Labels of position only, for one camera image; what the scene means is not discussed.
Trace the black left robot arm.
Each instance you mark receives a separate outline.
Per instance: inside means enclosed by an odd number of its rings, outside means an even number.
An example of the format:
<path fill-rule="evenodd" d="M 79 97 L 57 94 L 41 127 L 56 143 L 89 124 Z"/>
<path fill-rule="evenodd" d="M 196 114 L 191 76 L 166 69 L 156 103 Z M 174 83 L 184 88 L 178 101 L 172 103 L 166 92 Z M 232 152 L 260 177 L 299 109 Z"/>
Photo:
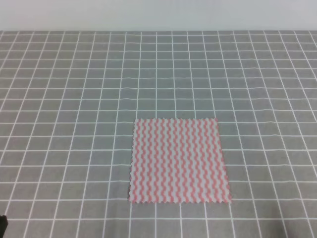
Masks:
<path fill-rule="evenodd" d="M 7 226 L 8 226 L 7 216 L 6 215 L 0 216 L 0 238 L 3 238 Z"/>

